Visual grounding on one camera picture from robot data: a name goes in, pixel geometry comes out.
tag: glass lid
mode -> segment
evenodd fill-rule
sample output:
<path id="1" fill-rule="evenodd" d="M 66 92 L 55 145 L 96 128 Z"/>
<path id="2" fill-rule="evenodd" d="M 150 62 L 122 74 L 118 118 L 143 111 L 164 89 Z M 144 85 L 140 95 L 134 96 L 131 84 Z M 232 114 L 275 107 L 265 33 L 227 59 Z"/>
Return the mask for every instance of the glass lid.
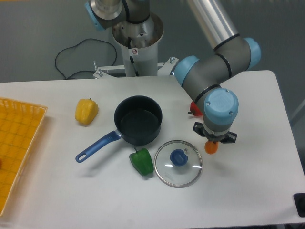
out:
<path id="1" fill-rule="evenodd" d="M 154 157 L 157 176 L 171 187 L 187 187 L 202 171 L 198 150 L 190 143 L 174 140 L 163 144 Z"/>

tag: yellow bell pepper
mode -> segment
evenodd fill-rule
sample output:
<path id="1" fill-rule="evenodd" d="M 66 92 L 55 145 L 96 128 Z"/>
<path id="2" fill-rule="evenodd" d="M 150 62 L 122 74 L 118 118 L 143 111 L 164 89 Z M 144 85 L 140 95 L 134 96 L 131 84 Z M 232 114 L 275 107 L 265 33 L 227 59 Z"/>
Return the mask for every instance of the yellow bell pepper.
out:
<path id="1" fill-rule="evenodd" d="M 89 125 L 96 117 L 99 106 L 90 99 L 80 99 L 76 106 L 75 119 L 83 125 Z"/>

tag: robotic arm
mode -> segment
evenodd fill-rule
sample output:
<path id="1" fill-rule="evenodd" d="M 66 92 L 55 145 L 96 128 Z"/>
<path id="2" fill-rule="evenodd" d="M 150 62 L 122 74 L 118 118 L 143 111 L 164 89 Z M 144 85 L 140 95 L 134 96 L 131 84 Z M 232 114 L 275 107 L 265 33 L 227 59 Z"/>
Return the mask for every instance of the robotic arm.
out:
<path id="1" fill-rule="evenodd" d="M 193 130 L 209 141 L 234 143 L 237 134 L 230 127 L 237 116 L 236 95 L 219 84 L 256 65 L 261 58 L 259 45 L 242 39 L 216 0 L 188 1 L 215 55 L 201 61 L 189 56 L 178 63 L 175 77 L 203 113 L 203 123 Z"/>
<path id="2" fill-rule="evenodd" d="M 253 39 L 241 38 L 218 0 L 187 2 L 215 55 L 205 61 L 186 57 L 174 75 L 203 113 L 203 123 L 195 123 L 193 130 L 210 142 L 234 143 L 237 134 L 230 127 L 238 113 L 238 99 L 220 84 L 256 65 L 261 50 Z M 163 24 L 150 13 L 148 0 L 91 0 L 86 8 L 97 29 L 113 26 L 126 76 L 157 75 L 157 43 Z"/>
<path id="3" fill-rule="evenodd" d="M 149 0 L 90 0 L 85 7 L 97 30 L 112 27 L 127 77 L 157 75 L 163 23 Z"/>

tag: handle hole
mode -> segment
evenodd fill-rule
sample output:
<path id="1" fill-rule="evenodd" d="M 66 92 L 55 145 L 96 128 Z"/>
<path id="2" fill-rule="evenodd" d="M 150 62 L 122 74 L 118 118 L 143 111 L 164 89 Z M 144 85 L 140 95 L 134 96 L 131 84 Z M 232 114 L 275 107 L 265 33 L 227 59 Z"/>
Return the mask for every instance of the handle hole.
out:
<path id="1" fill-rule="evenodd" d="M 83 160 L 86 156 L 87 156 L 87 155 L 83 154 L 83 155 L 81 155 L 78 159 L 79 159 L 79 160 Z"/>

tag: black saucepan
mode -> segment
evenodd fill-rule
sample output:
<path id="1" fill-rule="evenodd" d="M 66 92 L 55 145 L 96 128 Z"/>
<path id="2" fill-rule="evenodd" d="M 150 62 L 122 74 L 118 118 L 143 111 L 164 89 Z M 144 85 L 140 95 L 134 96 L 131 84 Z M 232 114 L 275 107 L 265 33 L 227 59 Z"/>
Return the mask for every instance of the black saucepan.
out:
<path id="1" fill-rule="evenodd" d="M 76 156 L 83 162 L 110 142 L 123 138 L 126 142 L 143 146 L 159 134 L 162 122 L 160 106 L 151 98 L 136 95 L 122 101 L 114 112 L 117 130 L 111 131 Z"/>

